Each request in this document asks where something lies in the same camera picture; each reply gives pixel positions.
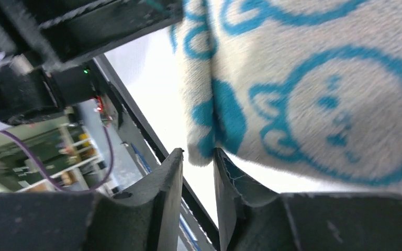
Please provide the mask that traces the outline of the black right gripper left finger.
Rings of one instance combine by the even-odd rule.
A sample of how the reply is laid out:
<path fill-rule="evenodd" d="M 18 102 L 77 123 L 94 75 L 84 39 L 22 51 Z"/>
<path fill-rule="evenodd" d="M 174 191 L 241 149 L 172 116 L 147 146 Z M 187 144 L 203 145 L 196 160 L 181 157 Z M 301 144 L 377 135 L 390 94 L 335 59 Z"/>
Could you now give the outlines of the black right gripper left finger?
<path fill-rule="evenodd" d="M 183 151 L 110 198 L 0 193 L 0 250 L 176 250 Z"/>

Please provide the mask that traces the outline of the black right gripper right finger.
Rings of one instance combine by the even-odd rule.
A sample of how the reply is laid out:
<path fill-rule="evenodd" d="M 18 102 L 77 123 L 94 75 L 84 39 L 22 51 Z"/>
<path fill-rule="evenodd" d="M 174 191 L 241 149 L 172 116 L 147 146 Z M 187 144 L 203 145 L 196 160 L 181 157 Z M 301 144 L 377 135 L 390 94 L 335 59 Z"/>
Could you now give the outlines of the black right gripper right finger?
<path fill-rule="evenodd" d="M 214 150 L 221 250 L 402 251 L 402 196 L 277 193 Z"/>

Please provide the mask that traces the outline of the teal rabbit pattern towel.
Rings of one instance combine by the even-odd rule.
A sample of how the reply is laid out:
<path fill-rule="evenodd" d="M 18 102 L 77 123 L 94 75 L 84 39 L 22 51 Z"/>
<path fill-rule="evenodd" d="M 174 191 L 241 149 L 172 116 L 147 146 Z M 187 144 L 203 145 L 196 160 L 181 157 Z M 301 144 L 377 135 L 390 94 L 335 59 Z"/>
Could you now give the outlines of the teal rabbit pattern towel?
<path fill-rule="evenodd" d="M 402 194 L 402 1 L 184 1 L 188 159 Z"/>

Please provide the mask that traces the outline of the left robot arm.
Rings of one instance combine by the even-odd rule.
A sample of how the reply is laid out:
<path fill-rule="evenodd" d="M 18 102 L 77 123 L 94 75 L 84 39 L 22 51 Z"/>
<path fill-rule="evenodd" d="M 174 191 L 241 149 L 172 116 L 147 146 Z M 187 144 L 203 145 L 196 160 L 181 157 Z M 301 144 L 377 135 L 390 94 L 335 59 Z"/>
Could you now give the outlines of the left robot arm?
<path fill-rule="evenodd" d="M 99 96 L 93 58 L 182 18 L 181 1 L 0 1 L 0 123 L 49 120 Z"/>

